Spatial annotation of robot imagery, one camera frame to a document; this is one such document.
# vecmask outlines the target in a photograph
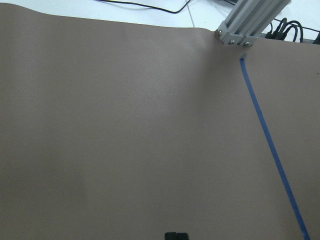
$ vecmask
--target blue line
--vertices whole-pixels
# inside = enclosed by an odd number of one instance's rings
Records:
[[[247,86],[247,88],[249,90],[249,93],[250,93],[250,96],[251,96],[251,99],[252,99],[256,114],[259,117],[260,124],[262,126],[263,131],[264,131],[265,138],[266,138],[266,140],[267,140],[267,142],[269,144],[269,148],[271,150],[275,165],[276,165],[276,167],[278,169],[278,172],[280,174],[282,183],[284,185],[286,194],[288,195],[288,198],[290,200],[292,209],[294,211],[296,220],[297,220],[297,222],[299,224],[299,227],[300,227],[300,230],[301,230],[302,235],[304,237],[304,240],[310,240],[310,237],[309,237],[309,234],[308,234],[308,230],[306,228],[306,225],[304,223],[302,215],[301,215],[301,213],[299,211],[298,204],[296,202],[294,193],[292,192],[292,189],[290,187],[290,184],[289,184],[289,181],[287,179],[285,170],[284,170],[284,168],[283,168],[283,166],[281,164],[280,158],[278,156],[275,144],[274,144],[274,142],[273,142],[273,140],[271,138],[271,134],[269,132],[269,129],[268,129],[267,123],[265,121],[264,115],[262,114],[261,108],[259,106],[257,97],[256,97],[255,92],[254,92],[254,89],[253,89],[253,87],[251,85],[250,78],[249,78],[249,75],[248,75],[248,72],[247,72],[247,68],[246,68],[246,63],[245,63],[245,58],[246,57],[247,57],[247,55],[245,54],[243,57],[240,58],[241,70],[242,70],[242,74],[243,74],[246,86]]]

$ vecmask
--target brown paper sheet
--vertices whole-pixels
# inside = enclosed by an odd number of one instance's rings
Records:
[[[0,4],[0,239],[301,240],[246,64],[312,239],[320,47]]]

